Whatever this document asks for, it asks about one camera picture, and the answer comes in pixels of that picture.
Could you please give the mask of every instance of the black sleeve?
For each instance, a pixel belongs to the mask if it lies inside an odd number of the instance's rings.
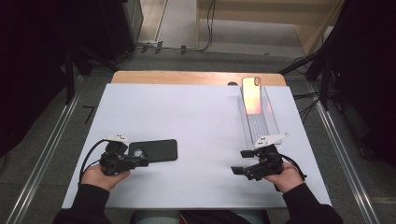
[[[338,224],[344,223],[335,210],[320,204],[306,184],[302,184],[283,195],[289,208],[290,220],[287,224]]]
[[[108,224],[105,216],[105,205],[110,192],[93,185],[82,184],[70,209],[58,212],[53,224]]]

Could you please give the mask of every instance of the black smartphone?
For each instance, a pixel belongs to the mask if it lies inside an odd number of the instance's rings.
[[[129,156],[136,156],[136,151],[141,152],[149,162],[177,160],[177,141],[165,139],[147,142],[132,142],[129,145]]]

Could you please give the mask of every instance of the white tabletop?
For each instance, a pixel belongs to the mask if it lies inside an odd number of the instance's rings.
[[[297,161],[320,203],[331,204],[289,87],[265,87],[283,139],[278,151]],[[210,209],[286,207],[282,194],[265,181],[234,175],[231,166],[246,149],[237,86],[107,84],[64,199],[71,207],[80,166],[91,147],[107,135],[131,142],[177,140],[176,161],[137,167],[110,193],[107,207],[133,209]],[[87,164],[100,159],[106,143]]]

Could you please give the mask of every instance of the orange phone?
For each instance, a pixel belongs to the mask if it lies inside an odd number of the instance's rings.
[[[262,112],[262,81],[259,77],[242,78],[242,97],[248,115]]]

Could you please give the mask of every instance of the hand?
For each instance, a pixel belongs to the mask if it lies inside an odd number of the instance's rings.
[[[287,162],[283,162],[283,171],[280,175],[268,175],[263,178],[274,183],[282,193],[304,183],[297,168]]]
[[[105,175],[101,169],[102,166],[100,164],[88,168],[81,179],[81,184],[94,185],[101,189],[110,191],[116,187],[116,185],[120,183],[121,180],[125,179],[131,174],[131,171],[124,171],[116,175]]]

